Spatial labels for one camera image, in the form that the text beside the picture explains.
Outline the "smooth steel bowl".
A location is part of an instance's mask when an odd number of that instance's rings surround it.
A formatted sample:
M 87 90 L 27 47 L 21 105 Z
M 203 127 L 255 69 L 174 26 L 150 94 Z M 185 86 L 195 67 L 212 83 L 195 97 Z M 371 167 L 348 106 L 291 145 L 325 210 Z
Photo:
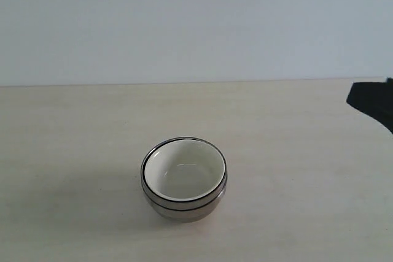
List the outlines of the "smooth steel bowl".
M 197 201 L 174 202 L 159 198 L 142 183 L 144 196 L 156 213 L 176 222 L 195 222 L 211 214 L 225 195 L 227 181 L 222 182 L 211 194 Z

